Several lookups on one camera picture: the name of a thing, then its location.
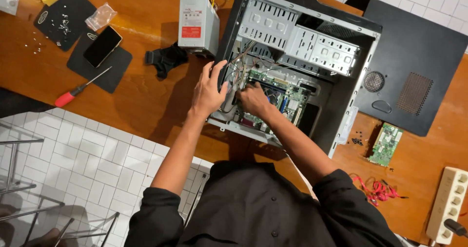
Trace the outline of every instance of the smartphone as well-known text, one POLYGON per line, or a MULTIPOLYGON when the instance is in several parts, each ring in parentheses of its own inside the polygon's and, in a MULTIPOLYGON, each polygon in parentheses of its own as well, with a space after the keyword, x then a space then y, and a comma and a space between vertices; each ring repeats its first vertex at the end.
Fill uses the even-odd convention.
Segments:
POLYGON ((85 50, 83 57, 97 68, 120 44, 122 37, 111 26, 107 26, 85 50))

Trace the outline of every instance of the black mouse pad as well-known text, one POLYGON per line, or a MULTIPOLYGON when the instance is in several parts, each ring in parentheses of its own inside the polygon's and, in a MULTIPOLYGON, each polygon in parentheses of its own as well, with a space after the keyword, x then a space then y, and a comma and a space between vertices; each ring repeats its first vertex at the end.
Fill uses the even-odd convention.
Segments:
POLYGON ((88 0, 58 0, 42 8, 34 26, 62 51, 68 51, 87 28, 85 20, 95 11, 88 0))
POLYGON ((113 52, 102 62, 101 66, 94 68, 84 57, 83 53, 93 43, 97 37, 97 33, 86 28, 81 35, 75 49, 68 59, 67 67, 85 77, 88 80, 93 79, 98 74, 112 66, 112 68, 97 78, 93 83, 103 90, 113 93, 120 83, 122 76, 132 61, 132 54, 125 51, 122 47, 117 47, 113 52))

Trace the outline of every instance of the power strip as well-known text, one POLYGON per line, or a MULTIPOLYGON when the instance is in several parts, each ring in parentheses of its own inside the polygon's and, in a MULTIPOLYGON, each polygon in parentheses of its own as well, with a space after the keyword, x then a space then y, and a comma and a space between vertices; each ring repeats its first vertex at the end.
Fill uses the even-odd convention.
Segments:
POLYGON ((467 171, 449 166, 444 169, 426 230, 427 236, 436 243, 452 242, 453 233, 444 226, 444 221, 458 220, 467 187, 467 171))

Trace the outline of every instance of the wooden table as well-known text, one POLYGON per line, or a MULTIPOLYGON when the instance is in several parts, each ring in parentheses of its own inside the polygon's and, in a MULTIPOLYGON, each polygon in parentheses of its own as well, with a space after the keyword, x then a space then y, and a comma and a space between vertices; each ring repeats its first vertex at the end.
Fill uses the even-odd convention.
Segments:
MULTIPOLYGON (((168 47, 177 40, 179 0, 90 0, 99 6, 108 2, 118 11, 111 25, 123 36, 121 46, 133 54, 133 60, 120 85, 110 95, 95 85, 89 86, 65 109, 93 120, 114 126, 132 134, 171 146, 190 107, 201 67, 207 60, 190 56, 189 62, 173 69, 167 79, 158 80, 154 66, 144 65, 147 50, 168 47)), ((320 0, 342 10, 362 15, 362 12, 335 0, 320 0)), ((228 2, 218 11, 224 30, 228 2)), ((22 95, 53 104, 57 96, 85 82, 66 67, 71 50, 62 52, 33 27, 32 22, 43 4, 40 0, 20 0, 17 16, 0 12, 0 86, 22 95), (33 47, 41 43, 41 52, 33 47)), ((391 169, 376 166, 364 159, 368 147, 338 146, 333 160, 346 172, 356 173, 364 180, 385 179, 409 199, 380 202, 379 210, 390 228, 402 236, 428 242, 426 222, 444 166, 468 169, 466 145, 468 137, 468 56, 465 55, 450 85, 427 137, 405 132, 390 163, 391 169)), ((368 139, 381 122, 359 114, 350 139, 362 131, 368 139)), ((301 191, 307 187, 283 153, 270 146, 229 131, 221 132, 206 125, 196 148, 197 157, 215 162, 236 158, 254 158, 274 162, 276 169, 301 191)), ((467 216, 459 221, 468 224, 467 216)), ((464 239, 453 238, 453 246, 464 239)))

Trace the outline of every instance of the green circuit board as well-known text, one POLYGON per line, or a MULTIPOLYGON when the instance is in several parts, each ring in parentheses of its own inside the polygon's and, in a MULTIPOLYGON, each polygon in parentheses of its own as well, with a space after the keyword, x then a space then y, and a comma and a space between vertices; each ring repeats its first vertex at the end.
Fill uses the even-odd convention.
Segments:
POLYGON ((372 147, 373 155, 369 157, 369 161, 382 166, 389 166, 402 134, 403 130, 384 123, 372 147))
MULTIPOLYGON (((311 94, 310 90, 252 70, 246 83, 254 84, 255 82, 260 83, 270 103, 275 105, 284 117, 295 125, 299 124, 308 96, 311 94)), ((239 111, 238 115, 239 123, 242 125, 270 132, 268 126, 260 118, 242 111, 239 111)))

